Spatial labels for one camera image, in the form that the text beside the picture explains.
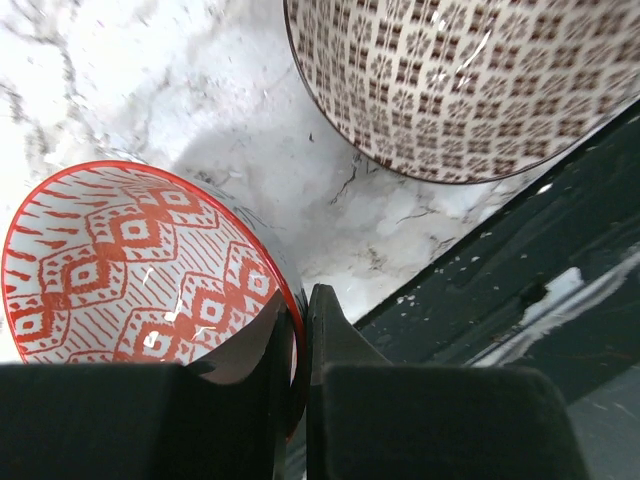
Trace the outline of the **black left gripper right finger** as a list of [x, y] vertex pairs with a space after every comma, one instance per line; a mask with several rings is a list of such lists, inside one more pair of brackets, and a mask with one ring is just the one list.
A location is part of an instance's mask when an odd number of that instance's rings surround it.
[[394, 365], [316, 285], [307, 316], [311, 479], [585, 479], [557, 387], [520, 367]]

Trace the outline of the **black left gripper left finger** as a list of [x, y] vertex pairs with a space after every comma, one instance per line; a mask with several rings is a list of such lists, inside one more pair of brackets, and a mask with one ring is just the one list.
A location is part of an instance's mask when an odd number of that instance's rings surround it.
[[5, 479], [280, 479], [292, 329], [280, 299], [194, 363], [1, 369]]

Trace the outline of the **red diamond pattern bowl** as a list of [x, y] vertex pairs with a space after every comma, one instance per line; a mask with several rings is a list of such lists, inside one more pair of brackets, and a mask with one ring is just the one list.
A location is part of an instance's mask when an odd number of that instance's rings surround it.
[[23, 200], [1, 255], [5, 363], [189, 364], [255, 321], [291, 313], [291, 410], [306, 403], [307, 298], [268, 223], [201, 180], [127, 161], [63, 169]]

